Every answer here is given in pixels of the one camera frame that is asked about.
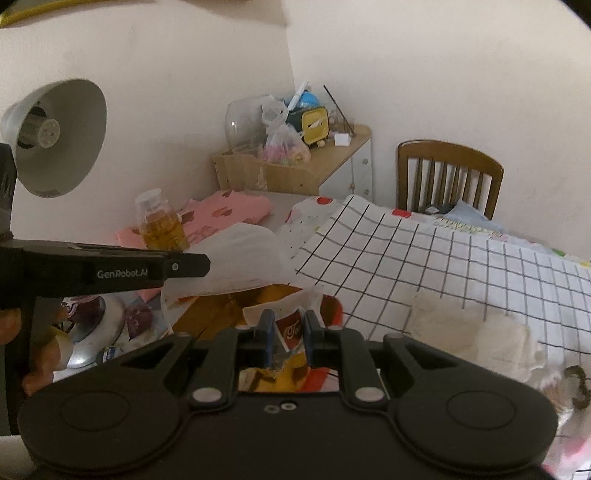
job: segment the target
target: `lamp shade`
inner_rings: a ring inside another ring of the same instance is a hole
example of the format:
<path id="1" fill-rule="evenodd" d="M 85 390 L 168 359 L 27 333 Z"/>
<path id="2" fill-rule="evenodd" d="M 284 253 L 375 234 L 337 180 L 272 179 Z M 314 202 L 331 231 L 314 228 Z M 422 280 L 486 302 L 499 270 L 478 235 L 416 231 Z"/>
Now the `lamp shade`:
<path id="1" fill-rule="evenodd" d="M 35 90 L 0 119 L 18 179 L 33 195 L 52 198 L 88 175 L 105 139 L 105 96 L 90 80 L 72 79 Z"/>

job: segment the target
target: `yellow frame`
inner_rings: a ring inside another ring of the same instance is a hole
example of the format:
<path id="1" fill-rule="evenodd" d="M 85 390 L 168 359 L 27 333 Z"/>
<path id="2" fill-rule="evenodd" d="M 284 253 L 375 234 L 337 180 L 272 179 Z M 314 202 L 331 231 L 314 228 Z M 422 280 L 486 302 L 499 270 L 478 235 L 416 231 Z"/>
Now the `yellow frame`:
<path id="1" fill-rule="evenodd" d="M 43 5 L 37 7 L 26 8 L 23 10 L 15 10 L 18 8 L 18 3 L 9 7 L 4 13 L 0 14 L 0 28 L 7 25 L 19 22 L 26 18 L 36 17 L 37 15 L 53 12 L 67 7 L 75 7 L 76 5 L 89 4 L 94 2 L 102 2 L 105 0 L 49 0 Z"/>

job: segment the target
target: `pink cloth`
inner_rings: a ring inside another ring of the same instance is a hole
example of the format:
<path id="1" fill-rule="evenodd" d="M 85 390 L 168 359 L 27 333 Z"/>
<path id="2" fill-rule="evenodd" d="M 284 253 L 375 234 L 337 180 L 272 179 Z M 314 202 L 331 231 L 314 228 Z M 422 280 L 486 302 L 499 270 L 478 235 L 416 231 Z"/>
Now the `pink cloth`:
<path id="1" fill-rule="evenodd" d="M 255 197 L 228 190 L 216 192 L 201 202 L 189 200 L 178 213 L 182 217 L 187 240 L 190 245 L 194 245 L 235 223 L 256 225 L 269 215 L 271 210 L 271 201 L 267 197 Z M 122 247 L 146 248 L 136 226 L 119 230 L 116 235 Z M 144 301 L 148 301 L 159 292 L 159 288 L 151 288 L 140 291 L 139 295 Z"/>

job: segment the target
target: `checkered tablecloth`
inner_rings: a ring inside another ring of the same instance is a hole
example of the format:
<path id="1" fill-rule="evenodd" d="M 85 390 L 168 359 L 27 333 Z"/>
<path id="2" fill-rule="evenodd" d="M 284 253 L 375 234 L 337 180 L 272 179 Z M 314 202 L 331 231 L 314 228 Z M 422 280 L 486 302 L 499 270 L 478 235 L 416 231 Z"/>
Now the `checkered tablecloth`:
<path id="1" fill-rule="evenodd" d="M 417 223 L 350 196 L 294 258 L 297 285 L 324 285 L 366 339 L 407 333 L 421 289 L 528 325 L 548 362 L 591 374 L 590 271 L 526 247 Z M 587 478 L 589 470 L 574 476 Z"/>

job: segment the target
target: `chair backrest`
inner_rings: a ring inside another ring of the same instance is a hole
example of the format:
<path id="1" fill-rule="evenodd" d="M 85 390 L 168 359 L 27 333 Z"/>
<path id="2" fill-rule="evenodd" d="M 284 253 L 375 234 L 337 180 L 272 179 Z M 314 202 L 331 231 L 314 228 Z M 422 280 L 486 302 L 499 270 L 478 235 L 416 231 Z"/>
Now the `chair backrest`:
<path id="1" fill-rule="evenodd" d="M 417 169 L 412 204 L 409 206 L 408 163 L 412 158 L 417 159 Z M 423 181 L 424 161 L 428 162 L 426 181 Z M 441 163 L 439 169 L 436 168 L 437 163 Z M 450 176 L 448 179 L 449 169 L 452 170 L 450 175 L 453 177 Z M 437 181 L 436 170 L 439 170 Z M 403 142 L 398 146 L 398 208 L 418 212 L 420 205 L 455 206 L 460 199 L 478 208 L 485 175 L 491 178 L 491 182 L 484 214 L 488 219 L 492 219 L 503 180 L 503 167 L 496 160 L 478 150 L 438 140 Z M 476 189 L 472 189 L 472 178 L 475 176 L 478 176 L 478 183 Z"/>

